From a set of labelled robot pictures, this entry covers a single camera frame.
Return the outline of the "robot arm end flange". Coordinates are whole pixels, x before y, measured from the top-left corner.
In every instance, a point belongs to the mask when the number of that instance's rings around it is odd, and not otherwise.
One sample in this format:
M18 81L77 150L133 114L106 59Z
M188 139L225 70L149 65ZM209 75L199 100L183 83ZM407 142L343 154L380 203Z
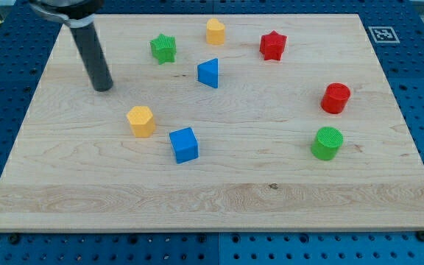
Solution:
M104 0L29 0L35 14L47 21L65 24L70 28L85 27L93 22Z

